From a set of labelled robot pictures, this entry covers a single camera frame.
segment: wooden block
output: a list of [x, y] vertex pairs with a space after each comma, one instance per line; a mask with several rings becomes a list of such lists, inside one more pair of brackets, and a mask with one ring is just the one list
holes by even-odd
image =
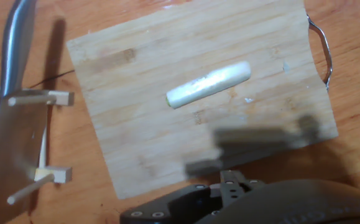
[[75, 102], [75, 93], [73, 92], [48, 91], [48, 94], [57, 97], [57, 100], [54, 103], [55, 105], [73, 106]]
[[54, 174], [54, 183], [65, 184], [72, 180], [72, 168], [71, 167], [51, 167], [37, 168], [35, 181], [44, 178], [46, 175]]
[[[302, 0], [197, 0], [68, 41], [118, 197], [338, 136], [308, 27]], [[247, 82], [167, 106], [169, 90], [244, 60]]]

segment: wooden peg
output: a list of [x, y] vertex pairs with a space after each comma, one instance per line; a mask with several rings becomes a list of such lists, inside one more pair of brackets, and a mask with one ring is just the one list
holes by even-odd
[[15, 194], [11, 195], [7, 199], [7, 203], [10, 205], [14, 205], [19, 200], [25, 198], [26, 196], [30, 195], [33, 191], [41, 188], [43, 185], [45, 185], [48, 182], [54, 181], [54, 174], [49, 174], [43, 177], [42, 179], [34, 182], [33, 184], [28, 185], [27, 187], [19, 190]]
[[75, 94], [73, 92], [55, 91], [55, 90], [29, 90], [29, 89], [24, 89], [22, 91], [39, 91], [39, 93], [40, 92], [44, 93], [47, 96], [55, 96], [56, 97], [54, 102], [55, 105], [73, 106], [75, 102]]
[[8, 99], [9, 106], [26, 105], [32, 103], [46, 103], [48, 105], [54, 104], [57, 97], [54, 95], [40, 95], [40, 96], [15, 96]]

